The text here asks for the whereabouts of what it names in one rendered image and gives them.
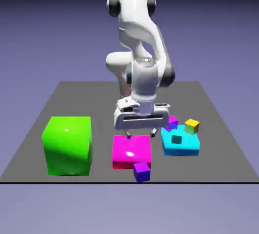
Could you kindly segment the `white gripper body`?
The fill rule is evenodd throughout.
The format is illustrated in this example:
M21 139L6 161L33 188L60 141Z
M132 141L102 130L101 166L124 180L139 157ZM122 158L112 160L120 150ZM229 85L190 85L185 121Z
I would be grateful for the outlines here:
M170 105L167 103L154 105L154 111L149 115L139 115L133 111L114 112L114 127L117 130L151 129L167 126L169 123Z

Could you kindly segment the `small magenta cube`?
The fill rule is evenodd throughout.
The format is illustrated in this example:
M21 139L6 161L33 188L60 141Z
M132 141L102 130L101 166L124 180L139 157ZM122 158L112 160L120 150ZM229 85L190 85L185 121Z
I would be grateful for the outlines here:
M166 129L168 132L177 129L178 127L178 119L172 115L169 116L169 121L168 124L166 126L164 126L163 128Z

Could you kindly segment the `small yellow cube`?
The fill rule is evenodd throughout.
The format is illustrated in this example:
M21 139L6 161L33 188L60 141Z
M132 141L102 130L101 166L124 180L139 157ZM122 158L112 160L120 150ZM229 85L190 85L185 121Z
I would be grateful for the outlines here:
M185 121L184 131L188 134L194 135L198 132L200 122L194 119L188 119Z

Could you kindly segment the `small purple cube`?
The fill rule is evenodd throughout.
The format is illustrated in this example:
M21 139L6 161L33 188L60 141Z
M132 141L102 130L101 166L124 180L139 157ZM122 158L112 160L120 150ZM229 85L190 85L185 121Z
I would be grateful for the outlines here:
M150 180L150 167L147 162L134 164L134 177L136 182L145 182Z

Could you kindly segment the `large magenta box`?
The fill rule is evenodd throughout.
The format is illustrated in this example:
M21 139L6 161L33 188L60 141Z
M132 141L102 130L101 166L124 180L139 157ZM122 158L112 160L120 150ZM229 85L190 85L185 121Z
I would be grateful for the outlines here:
M112 168L133 169L134 164L146 162L149 167L152 163L150 136L114 135L112 146Z

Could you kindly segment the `large cyan box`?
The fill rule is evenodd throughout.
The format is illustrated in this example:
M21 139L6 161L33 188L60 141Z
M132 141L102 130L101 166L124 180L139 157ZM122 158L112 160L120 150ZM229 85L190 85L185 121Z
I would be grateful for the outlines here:
M182 136L182 144L173 144L172 135ZM184 131L184 125L178 125L177 129L168 132L161 128L161 140L166 156L198 156L200 141L197 134L191 135Z

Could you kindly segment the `large green box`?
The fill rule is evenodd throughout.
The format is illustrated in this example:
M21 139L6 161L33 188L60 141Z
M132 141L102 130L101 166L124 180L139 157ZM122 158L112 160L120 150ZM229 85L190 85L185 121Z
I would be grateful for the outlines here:
M41 139L50 176L89 176L93 158L89 116L53 116Z

